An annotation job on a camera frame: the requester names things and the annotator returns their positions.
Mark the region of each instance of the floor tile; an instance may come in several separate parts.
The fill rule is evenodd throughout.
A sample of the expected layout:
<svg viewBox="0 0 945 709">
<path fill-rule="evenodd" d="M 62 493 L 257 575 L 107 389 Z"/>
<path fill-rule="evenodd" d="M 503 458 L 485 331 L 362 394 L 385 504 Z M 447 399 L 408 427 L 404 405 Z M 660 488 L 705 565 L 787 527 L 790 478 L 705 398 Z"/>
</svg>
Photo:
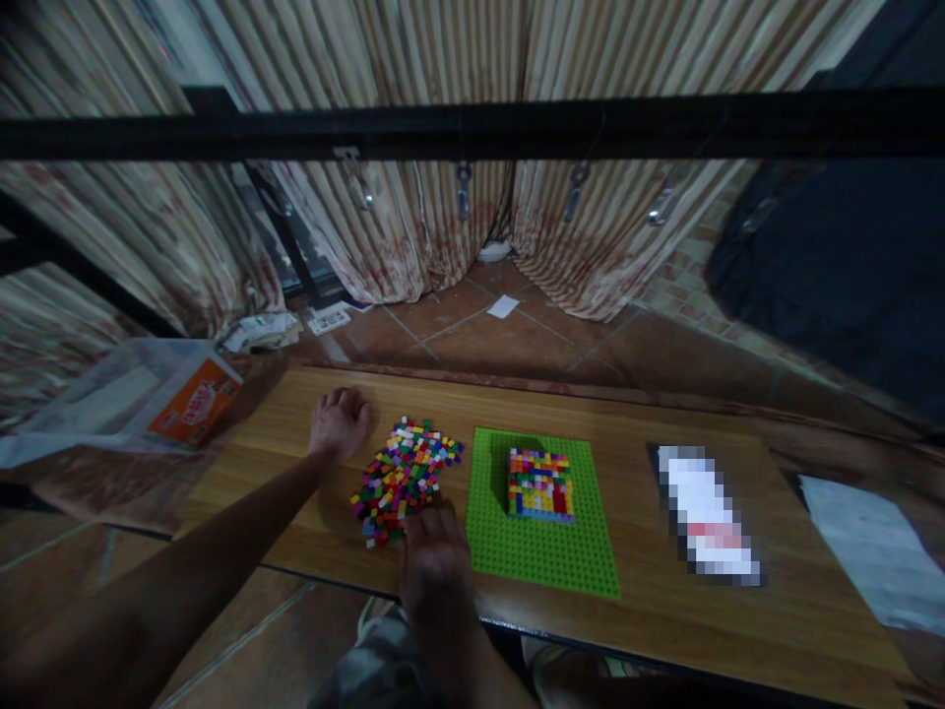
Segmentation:
<svg viewBox="0 0 945 709">
<path fill-rule="evenodd" d="M 383 364 L 416 345 L 416 338 L 381 306 L 366 313 L 349 308 L 347 313 L 351 317 L 347 325 L 319 337 L 306 328 L 300 342 L 282 352 L 313 363 L 334 360 Z"/>
<path fill-rule="evenodd" d="M 754 354 L 642 311 L 595 352 L 643 388 L 764 405 L 774 367 Z"/>
<path fill-rule="evenodd" d="M 226 610 L 207 628 L 181 661 L 156 705 L 160 705 L 166 697 L 218 658 L 226 648 L 275 612 L 305 583 L 305 579 L 298 576 L 271 569 L 256 569 Z"/>
<path fill-rule="evenodd" d="M 80 526 L 67 515 L 29 510 L 0 510 L 0 565 L 52 542 Z"/>
<path fill-rule="evenodd" d="M 476 262 L 466 273 L 466 278 L 496 296 L 514 295 L 532 284 L 508 259 L 490 264 Z"/>
<path fill-rule="evenodd" d="M 595 356 L 589 356 L 574 369 L 562 374 L 561 379 L 569 384 L 593 386 L 630 386 L 627 377 L 620 371 Z"/>
<path fill-rule="evenodd" d="M 450 289 L 428 293 L 416 303 L 389 305 L 388 309 L 418 338 L 426 340 L 496 299 L 468 281 L 460 281 Z"/>
<path fill-rule="evenodd" d="M 436 357 L 430 354 L 422 345 L 417 345 L 400 354 L 387 364 L 393 366 L 411 367 L 413 369 L 437 369 L 439 362 Z"/>
<path fill-rule="evenodd" d="M 517 293 L 518 308 L 542 325 L 551 328 L 558 335 L 570 341 L 581 352 L 591 350 L 597 343 L 613 333 L 626 320 L 621 312 L 609 323 L 593 322 L 568 315 L 538 286 L 530 286 Z"/>
<path fill-rule="evenodd" d="M 180 709 L 304 707 L 357 638 L 368 597 L 318 584 L 176 704 Z"/>
<path fill-rule="evenodd" d="M 786 371 L 778 380 L 768 406 L 874 433 L 906 439 L 914 437 L 907 426 L 869 404 L 795 372 Z"/>
<path fill-rule="evenodd" d="M 560 381 L 583 354 L 521 313 L 499 318 L 480 313 L 429 340 L 439 368 Z"/>
<path fill-rule="evenodd" d="M 107 530 L 87 527 L 0 572 L 0 657 L 95 593 Z"/>
</svg>

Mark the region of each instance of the striped curtain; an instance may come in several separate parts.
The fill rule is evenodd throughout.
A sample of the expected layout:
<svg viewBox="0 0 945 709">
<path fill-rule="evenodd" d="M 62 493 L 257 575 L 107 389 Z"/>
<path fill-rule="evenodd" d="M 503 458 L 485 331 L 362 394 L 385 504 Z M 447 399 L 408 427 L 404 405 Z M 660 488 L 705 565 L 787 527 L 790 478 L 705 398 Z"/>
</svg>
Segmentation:
<svg viewBox="0 0 945 709">
<path fill-rule="evenodd" d="M 246 109 L 426 105 L 799 90 L 830 68 L 881 0 L 196 0 L 195 22 Z M 455 167 L 370 163 L 357 209 L 337 164 L 284 163 L 283 182 L 348 289 L 416 300 L 460 279 L 490 236 L 565 311 L 612 317 L 733 178 L 688 164 L 667 224 L 646 213 L 666 161 L 594 161 L 562 221 L 571 165 L 473 166 L 470 220 Z"/>
<path fill-rule="evenodd" d="M 189 110 L 134 4 L 21 5 L 4 16 L 0 39 L 3 117 Z M 226 170 L 5 162 L 0 189 L 179 330 L 215 337 L 236 318 L 284 306 Z M 34 412 L 116 343 L 144 334 L 48 264 L 0 279 L 0 307 L 0 429 Z"/>
</svg>

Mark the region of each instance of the green lego brick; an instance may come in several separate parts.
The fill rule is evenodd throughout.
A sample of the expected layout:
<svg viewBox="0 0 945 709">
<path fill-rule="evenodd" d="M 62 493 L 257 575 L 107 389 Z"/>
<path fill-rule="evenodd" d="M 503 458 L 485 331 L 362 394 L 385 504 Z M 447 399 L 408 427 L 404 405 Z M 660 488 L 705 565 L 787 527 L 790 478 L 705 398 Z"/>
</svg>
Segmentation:
<svg viewBox="0 0 945 709">
<path fill-rule="evenodd" d="M 568 456 L 574 483 L 574 524 L 508 516 L 511 448 Z M 477 428 L 472 451 L 466 531 L 473 570 L 620 598 L 590 443 Z"/>
</svg>

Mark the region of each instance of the hand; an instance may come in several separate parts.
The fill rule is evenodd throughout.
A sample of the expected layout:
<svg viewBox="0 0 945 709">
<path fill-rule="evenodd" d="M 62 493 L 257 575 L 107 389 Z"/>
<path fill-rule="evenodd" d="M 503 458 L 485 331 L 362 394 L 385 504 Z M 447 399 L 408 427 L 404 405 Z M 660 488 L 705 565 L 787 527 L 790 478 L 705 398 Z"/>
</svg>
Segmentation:
<svg viewBox="0 0 945 709">
<path fill-rule="evenodd" d="M 452 507 L 427 507 L 404 519 L 401 602 L 421 645 L 464 641 L 480 629 L 473 604 L 473 564 Z"/>
<path fill-rule="evenodd" d="M 312 412 L 308 454 L 330 451 L 339 463 L 350 458 L 367 435 L 371 405 L 354 388 L 340 387 L 318 400 Z"/>
</svg>

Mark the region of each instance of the clear plastic container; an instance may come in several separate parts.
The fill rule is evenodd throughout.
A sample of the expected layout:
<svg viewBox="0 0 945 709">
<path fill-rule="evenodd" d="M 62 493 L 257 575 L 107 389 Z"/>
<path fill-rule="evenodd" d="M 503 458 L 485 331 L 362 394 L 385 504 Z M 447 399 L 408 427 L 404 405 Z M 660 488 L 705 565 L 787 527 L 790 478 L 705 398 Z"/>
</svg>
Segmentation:
<svg viewBox="0 0 945 709">
<path fill-rule="evenodd" d="M 79 444 L 189 452 L 241 384 L 213 341 L 126 340 L 4 439 L 0 460 L 10 467 Z"/>
</svg>

